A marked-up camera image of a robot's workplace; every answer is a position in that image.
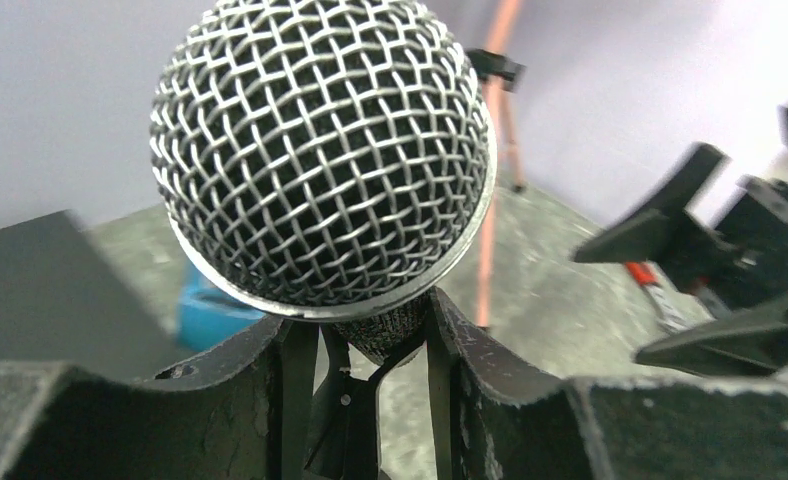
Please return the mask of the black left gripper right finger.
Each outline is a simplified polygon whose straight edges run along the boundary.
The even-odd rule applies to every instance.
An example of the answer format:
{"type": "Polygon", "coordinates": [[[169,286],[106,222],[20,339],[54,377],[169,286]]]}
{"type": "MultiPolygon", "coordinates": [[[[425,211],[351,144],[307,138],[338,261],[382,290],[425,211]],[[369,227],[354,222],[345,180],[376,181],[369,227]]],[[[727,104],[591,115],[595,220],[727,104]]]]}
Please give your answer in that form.
{"type": "Polygon", "coordinates": [[[788,384],[573,377],[529,364],[440,289],[426,320],[440,479],[788,479],[788,384]]]}

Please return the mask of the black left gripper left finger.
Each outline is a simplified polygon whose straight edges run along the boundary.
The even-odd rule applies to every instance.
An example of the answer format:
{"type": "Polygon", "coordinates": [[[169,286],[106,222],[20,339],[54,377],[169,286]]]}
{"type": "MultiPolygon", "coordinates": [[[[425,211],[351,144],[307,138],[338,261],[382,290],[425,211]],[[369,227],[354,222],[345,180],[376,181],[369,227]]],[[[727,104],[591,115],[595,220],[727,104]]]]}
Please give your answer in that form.
{"type": "Polygon", "coordinates": [[[142,381],[0,361],[0,479],[298,479],[317,336],[268,318],[142,381]]]}

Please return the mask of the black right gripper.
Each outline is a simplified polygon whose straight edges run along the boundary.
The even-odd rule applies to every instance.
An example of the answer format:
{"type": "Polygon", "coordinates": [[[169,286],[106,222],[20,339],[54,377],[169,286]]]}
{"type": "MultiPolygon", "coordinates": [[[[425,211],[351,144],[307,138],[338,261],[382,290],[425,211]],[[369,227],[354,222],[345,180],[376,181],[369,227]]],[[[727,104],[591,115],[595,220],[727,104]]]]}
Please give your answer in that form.
{"type": "Polygon", "coordinates": [[[637,364],[712,377],[788,366],[788,181],[742,177],[737,202],[706,227],[686,207],[725,159],[713,145],[691,145],[659,190],[573,255],[577,263],[658,257],[671,283],[710,311],[746,309],[642,347],[637,364]]]}

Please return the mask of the blue metronome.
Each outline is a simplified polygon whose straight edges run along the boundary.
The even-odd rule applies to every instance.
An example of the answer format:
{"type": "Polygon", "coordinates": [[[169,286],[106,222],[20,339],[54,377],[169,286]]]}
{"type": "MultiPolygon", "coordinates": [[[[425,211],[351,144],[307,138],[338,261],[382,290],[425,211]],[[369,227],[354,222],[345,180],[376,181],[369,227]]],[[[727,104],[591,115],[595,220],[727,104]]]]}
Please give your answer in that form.
{"type": "Polygon", "coordinates": [[[201,352],[257,323],[264,313],[214,286],[188,262],[176,317],[178,342],[201,352]]]}

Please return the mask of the black microphone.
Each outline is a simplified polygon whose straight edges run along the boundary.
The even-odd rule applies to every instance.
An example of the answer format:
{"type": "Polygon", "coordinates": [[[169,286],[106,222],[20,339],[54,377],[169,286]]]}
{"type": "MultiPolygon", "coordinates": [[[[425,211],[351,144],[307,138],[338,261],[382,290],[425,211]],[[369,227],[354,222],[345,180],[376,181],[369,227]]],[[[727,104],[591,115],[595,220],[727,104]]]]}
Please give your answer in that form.
{"type": "Polygon", "coordinates": [[[188,258],[376,364],[422,327],[497,174],[478,76],[417,1],[220,1],[176,47],[152,172],[188,258]]]}

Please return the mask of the pink tripod music stand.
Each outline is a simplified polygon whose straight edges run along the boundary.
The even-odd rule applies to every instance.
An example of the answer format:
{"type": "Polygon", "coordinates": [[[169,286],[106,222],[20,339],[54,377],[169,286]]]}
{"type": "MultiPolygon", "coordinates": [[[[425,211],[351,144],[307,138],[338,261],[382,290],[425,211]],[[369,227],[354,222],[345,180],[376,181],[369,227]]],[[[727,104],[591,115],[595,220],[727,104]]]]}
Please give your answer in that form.
{"type": "MultiPolygon", "coordinates": [[[[499,1],[494,22],[489,30],[485,46],[472,49],[468,56],[476,62],[475,69],[481,75],[484,98],[494,126],[497,160],[513,164],[515,185],[520,187],[523,174],[518,156],[514,133],[513,115],[508,102],[507,87],[521,72],[506,55],[507,43],[514,30],[515,22],[523,3],[521,1],[499,1]]],[[[485,333],[491,331],[491,280],[494,266],[494,234],[496,202],[491,200],[480,233],[479,269],[477,274],[477,300],[475,325],[485,333]]]]}

